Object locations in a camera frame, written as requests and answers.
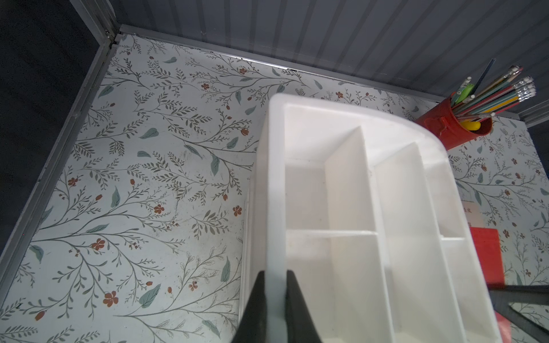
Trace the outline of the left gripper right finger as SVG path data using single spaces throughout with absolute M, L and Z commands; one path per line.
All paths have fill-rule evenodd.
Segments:
M 285 321 L 289 343 L 321 343 L 295 273 L 287 270 Z

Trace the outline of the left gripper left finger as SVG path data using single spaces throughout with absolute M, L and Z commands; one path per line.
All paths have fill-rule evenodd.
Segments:
M 264 271 L 258 273 L 242 320 L 232 343 L 265 343 L 267 339 L 267 300 Z

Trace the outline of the white plastic drawer organizer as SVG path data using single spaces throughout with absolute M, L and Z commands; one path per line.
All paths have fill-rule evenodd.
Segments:
M 250 177 L 239 322 L 264 271 L 287 342 L 287 270 L 322 342 L 500 342 L 447 152 L 382 111 L 271 98 Z

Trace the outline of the red postcard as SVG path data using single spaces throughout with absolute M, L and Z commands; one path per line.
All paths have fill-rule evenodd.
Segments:
M 496 229 L 471 227 L 470 233 L 488 287 L 503 288 L 506 285 L 500 238 Z

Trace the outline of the red pencil cup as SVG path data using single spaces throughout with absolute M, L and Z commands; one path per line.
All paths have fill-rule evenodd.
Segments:
M 484 137 L 493 131 L 493 119 L 480 122 L 478 130 L 466 129 L 455 117 L 450 98 L 446 98 L 431 110 L 415 120 L 416 124 L 427 129 L 442 142 L 446 150 L 451 150 L 469 141 Z

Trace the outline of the pencils bundle in cup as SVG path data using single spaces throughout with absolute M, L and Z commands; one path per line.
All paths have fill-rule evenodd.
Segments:
M 450 96 L 450 109 L 458 124 L 473 134 L 480 134 L 494 118 L 537 94 L 534 78 L 522 77 L 523 67 L 513 65 L 484 88 L 480 85 L 495 64 L 492 59 L 477 81 L 467 77 Z

